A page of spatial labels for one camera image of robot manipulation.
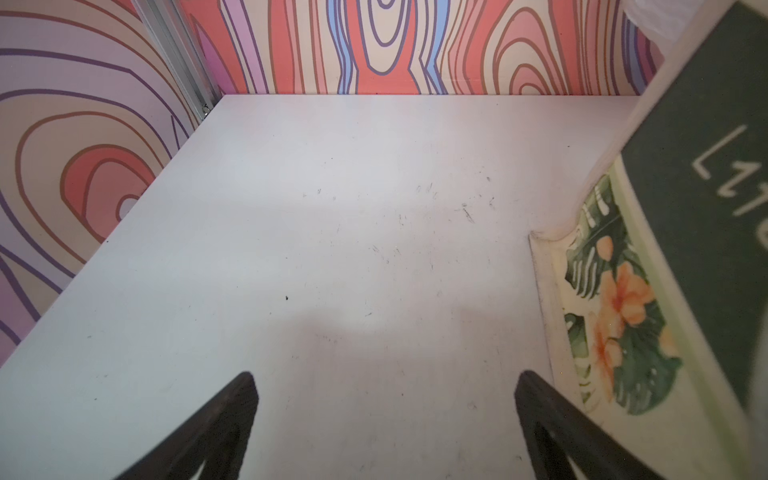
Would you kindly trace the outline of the white plastic grocery bag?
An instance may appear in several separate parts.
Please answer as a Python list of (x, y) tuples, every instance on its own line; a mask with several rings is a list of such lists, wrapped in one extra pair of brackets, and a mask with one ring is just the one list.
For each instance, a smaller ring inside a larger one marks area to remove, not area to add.
[(628, 19), (667, 56), (705, 0), (622, 0)]

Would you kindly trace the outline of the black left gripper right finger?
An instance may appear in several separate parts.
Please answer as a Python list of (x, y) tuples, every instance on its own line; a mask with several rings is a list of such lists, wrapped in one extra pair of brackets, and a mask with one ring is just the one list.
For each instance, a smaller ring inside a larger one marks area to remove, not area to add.
[(523, 371), (515, 403), (538, 479), (658, 479), (540, 375)]

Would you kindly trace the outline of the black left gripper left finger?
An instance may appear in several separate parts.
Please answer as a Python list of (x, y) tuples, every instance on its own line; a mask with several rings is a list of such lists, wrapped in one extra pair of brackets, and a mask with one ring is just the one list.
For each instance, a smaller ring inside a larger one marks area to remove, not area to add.
[(237, 479), (259, 395), (253, 375), (239, 373), (120, 479)]

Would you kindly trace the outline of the cream canvas tote bag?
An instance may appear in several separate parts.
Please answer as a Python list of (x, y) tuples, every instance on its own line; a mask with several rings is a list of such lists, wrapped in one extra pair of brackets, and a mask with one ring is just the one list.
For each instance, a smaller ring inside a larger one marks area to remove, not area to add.
[(707, 1), (568, 220), (530, 238), (555, 388), (667, 479), (751, 479), (767, 367), (767, 5)]

